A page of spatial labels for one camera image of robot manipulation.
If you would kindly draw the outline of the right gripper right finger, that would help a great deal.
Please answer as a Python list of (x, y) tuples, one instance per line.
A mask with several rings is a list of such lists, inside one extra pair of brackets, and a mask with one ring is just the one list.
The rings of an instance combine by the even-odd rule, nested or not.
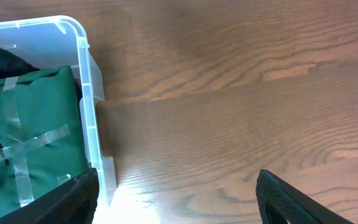
[(267, 169), (260, 170), (255, 192), (263, 224), (352, 223)]

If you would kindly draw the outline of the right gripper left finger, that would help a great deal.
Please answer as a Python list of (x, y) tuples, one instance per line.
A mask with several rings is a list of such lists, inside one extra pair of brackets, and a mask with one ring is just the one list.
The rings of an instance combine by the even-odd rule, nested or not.
[(66, 181), (30, 204), (0, 218), (0, 224), (91, 224), (98, 205), (95, 168)]

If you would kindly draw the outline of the clear plastic storage container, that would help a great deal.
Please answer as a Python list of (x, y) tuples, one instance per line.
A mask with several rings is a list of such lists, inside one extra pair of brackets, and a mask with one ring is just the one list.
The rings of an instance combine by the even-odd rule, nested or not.
[(98, 209), (107, 210), (116, 191), (114, 160), (103, 156), (96, 104), (104, 100), (102, 73), (89, 52), (86, 31), (74, 18), (50, 16), (0, 22), (0, 48), (37, 68), (69, 65), (81, 83), (80, 113), (88, 164), (98, 171)]

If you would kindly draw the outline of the green taped cloth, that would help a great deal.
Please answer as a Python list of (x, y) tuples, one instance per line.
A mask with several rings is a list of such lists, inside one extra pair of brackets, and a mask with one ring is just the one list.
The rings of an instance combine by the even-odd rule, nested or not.
[(0, 79), (0, 218), (21, 207), (17, 161), (27, 163), (35, 199), (65, 175), (88, 169), (75, 80), (69, 66)]

